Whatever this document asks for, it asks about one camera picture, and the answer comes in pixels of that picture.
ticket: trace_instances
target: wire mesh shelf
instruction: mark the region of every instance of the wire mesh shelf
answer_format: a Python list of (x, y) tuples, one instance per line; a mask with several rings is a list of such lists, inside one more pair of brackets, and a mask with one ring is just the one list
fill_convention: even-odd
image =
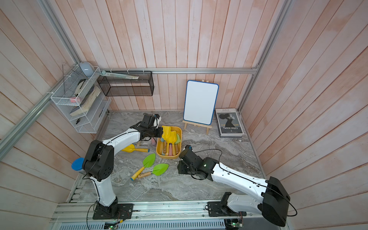
[(73, 72), (51, 96), (52, 101), (77, 132), (97, 133), (103, 115), (110, 105), (111, 99), (104, 100), (105, 95), (94, 85), (99, 75), (98, 67), (95, 67), (93, 75), (88, 78), (79, 65), (74, 66)]
[(106, 96), (152, 96), (155, 88), (151, 71), (108, 71), (138, 76), (138, 79), (100, 76), (97, 80)]

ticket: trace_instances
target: white wire basket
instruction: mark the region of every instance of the white wire basket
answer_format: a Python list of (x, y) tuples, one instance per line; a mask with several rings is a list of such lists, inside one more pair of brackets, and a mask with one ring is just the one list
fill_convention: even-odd
[[(101, 91), (87, 111), (82, 109), (83, 99), (90, 89), (93, 86), (98, 87), (94, 83), (101, 72), (99, 67), (94, 66), (94, 68), (95, 71), (93, 75), (88, 78), (84, 75), (79, 65), (74, 66), (72, 73), (51, 96), (51, 100), (56, 104), (77, 132), (97, 133), (102, 118), (111, 102), (111, 99), (109, 97), (106, 99), (104, 93)], [(76, 96), (75, 90), (81, 80), (85, 80), (85, 82)], [(78, 109), (81, 109), (82, 112), (72, 116), (71, 112)]]

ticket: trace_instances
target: whiteboard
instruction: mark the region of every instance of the whiteboard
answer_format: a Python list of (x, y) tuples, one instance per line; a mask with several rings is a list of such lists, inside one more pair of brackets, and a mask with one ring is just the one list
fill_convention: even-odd
[(189, 80), (185, 95), (184, 120), (210, 125), (218, 91), (218, 84)]

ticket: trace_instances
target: blue whiteboard frame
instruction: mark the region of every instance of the blue whiteboard frame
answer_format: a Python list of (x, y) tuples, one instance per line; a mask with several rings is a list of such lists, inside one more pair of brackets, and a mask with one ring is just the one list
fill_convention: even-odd
[[(183, 120), (184, 121), (188, 121), (188, 120), (184, 119), (184, 117), (185, 117), (185, 103), (187, 102), (188, 82), (190, 82), (190, 81), (194, 81), (194, 80), (187, 81), (187, 87), (186, 87), (186, 91), (185, 91), (185, 101), (184, 101), (184, 114), (183, 114)], [(201, 82), (201, 83), (206, 83), (206, 84), (217, 85), (217, 93), (216, 93), (215, 104), (213, 105), (213, 109), (212, 109), (212, 118), (213, 118), (213, 114), (215, 113), (215, 106), (216, 106), (217, 96), (219, 94), (219, 88), (220, 88), (220, 86), (218, 84), (216, 84), (216, 83), (209, 83), (209, 82), (203, 82), (203, 81), (195, 81), (195, 82)], [(212, 124), (212, 119), (211, 119), (211, 122), (209, 124), (199, 123), (199, 122), (195, 122), (195, 123), (204, 124), (204, 125), (210, 125), (210, 124)]]

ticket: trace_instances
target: wooden wall panel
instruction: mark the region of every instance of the wooden wall panel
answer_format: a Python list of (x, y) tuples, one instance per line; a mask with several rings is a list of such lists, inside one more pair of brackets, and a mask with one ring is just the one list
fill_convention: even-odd
[[(215, 68), (255, 66), (284, 0), (89, 3), (51, 0), (83, 60), (101, 68)], [(216, 107), (236, 107), (248, 85), (247, 75), (240, 74), (159, 74), (153, 78), (152, 97), (114, 97), (112, 109), (182, 110), (188, 80), (219, 84)]]
[(302, 4), (287, 16), (242, 117), (267, 177), (281, 180), (298, 209), (295, 229), (365, 229), (368, 1)]

